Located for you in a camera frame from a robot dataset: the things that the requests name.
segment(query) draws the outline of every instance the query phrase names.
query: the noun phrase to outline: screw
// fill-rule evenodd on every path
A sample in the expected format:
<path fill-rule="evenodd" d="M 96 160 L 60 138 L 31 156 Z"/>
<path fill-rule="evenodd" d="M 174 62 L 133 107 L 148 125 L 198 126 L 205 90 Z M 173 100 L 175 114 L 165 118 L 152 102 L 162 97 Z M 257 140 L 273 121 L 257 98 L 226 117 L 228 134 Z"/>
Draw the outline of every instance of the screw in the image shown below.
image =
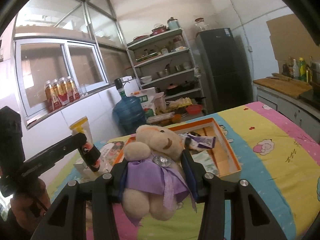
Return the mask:
<path fill-rule="evenodd" d="M 77 184 L 77 182 L 76 182 L 76 180 L 70 180 L 69 182 L 68 182 L 68 185 L 70 186 L 70 187 L 72 187 L 72 186 L 74 186 L 74 185 L 76 185 Z"/>
<path fill-rule="evenodd" d="M 246 187 L 246 186 L 249 185 L 249 182 L 247 180 L 245 180 L 245 179 L 241 179 L 240 185 Z"/>
<path fill-rule="evenodd" d="M 111 173 L 105 173 L 105 174 L 102 175 L 102 177 L 104 179 L 111 179 L 112 175 L 111 175 Z"/>
<path fill-rule="evenodd" d="M 214 175 L 213 175 L 211 172 L 207 172 L 207 173 L 204 175 L 204 177 L 205 177 L 206 179 L 213 179 Z"/>

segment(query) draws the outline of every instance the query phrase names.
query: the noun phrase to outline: blue water bottle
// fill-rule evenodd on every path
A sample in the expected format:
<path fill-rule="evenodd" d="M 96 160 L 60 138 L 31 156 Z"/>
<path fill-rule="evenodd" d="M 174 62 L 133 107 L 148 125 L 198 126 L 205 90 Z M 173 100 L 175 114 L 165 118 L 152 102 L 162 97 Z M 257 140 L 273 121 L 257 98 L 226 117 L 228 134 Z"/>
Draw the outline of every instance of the blue water bottle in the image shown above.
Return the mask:
<path fill-rule="evenodd" d="M 145 112 L 139 98 L 126 96 L 120 78 L 115 79 L 115 85 L 121 100 L 113 108 L 113 118 L 123 133 L 133 134 L 139 126 L 146 124 Z"/>

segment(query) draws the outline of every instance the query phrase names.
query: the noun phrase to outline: wooden cutting board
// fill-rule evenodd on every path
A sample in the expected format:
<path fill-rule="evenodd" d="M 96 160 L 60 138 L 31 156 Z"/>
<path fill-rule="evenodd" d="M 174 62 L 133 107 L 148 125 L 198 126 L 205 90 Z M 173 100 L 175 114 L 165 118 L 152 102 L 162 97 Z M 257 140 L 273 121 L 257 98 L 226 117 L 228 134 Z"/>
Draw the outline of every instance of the wooden cutting board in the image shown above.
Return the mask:
<path fill-rule="evenodd" d="M 295 79 L 283 81 L 278 79 L 262 78 L 254 80 L 253 83 L 273 89 L 295 99 L 298 99 L 301 93 L 312 89 L 311 85 Z"/>

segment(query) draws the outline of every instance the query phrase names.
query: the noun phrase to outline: purple dress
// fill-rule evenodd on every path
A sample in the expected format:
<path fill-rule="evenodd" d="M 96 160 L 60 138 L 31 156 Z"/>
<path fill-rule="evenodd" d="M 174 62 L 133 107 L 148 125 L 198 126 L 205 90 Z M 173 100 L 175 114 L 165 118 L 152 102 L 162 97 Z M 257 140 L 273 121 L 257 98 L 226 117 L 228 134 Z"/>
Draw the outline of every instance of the purple dress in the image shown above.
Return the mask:
<path fill-rule="evenodd" d="M 136 189 L 148 193 L 164 195 L 164 207 L 176 210 L 173 197 L 177 203 L 183 201 L 189 195 L 189 189 L 181 174 L 173 168 L 161 167 L 152 161 L 153 156 L 128 163 L 126 188 Z M 133 224 L 136 220 L 128 217 Z"/>

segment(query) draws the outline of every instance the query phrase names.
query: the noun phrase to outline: white wall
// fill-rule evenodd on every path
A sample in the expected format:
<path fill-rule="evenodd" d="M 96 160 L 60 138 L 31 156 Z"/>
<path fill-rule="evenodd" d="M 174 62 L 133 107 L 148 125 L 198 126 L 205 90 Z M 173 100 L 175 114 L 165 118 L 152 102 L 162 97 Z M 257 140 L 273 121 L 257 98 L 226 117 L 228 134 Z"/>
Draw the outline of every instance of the white wall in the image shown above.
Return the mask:
<path fill-rule="evenodd" d="M 212 28 L 218 26 L 210 0 L 111 0 L 111 3 L 127 43 L 136 36 L 151 34 L 155 24 L 167 25 L 170 17 L 178 19 L 192 48 L 196 18 L 204 17 Z"/>
<path fill-rule="evenodd" d="M 218 24 L 221 27 L 231 28 L 237 45 L 248 62 L 251 74 L 254 74 L 253 79 L 264 78 L 273 72 L 278 72 L 278 63 L 273 53 L 266 22 L 293 12 L 281 0 L 231 1 L 211 0 L 211 3 Z M 247 49 L 248 45 L 252 47 L 253 60 Z"/>
<path fill-rule="evenodd" d="M 0 109 L 9 106 L 14 111 L 20 112 L 21 106 L 17 96 L 18 88 L 12 53 L 12 28 L 13 25 L 10 24 L 3 34 L 3 42 L 5 41 L 3 44 L 8 53 L 5 56 L 6 60 L 0 62 Z M 124 88 L 127 94 L 139 90 L 135 80 L 126 83 Z M 69 125 L 84 116 L 88 117 L 94 141 L 109 140 L 121 136 L 111 117 L 112 109 L 120 98 L 116 88 L 111 87 L 66 107 L 29 130 L 22 122 L 22 144 L 26 159 L 70 136 Z M 41 176 L 47 185 L 74 154 L 75 152 L 67 155 L 55 167 Z"/>

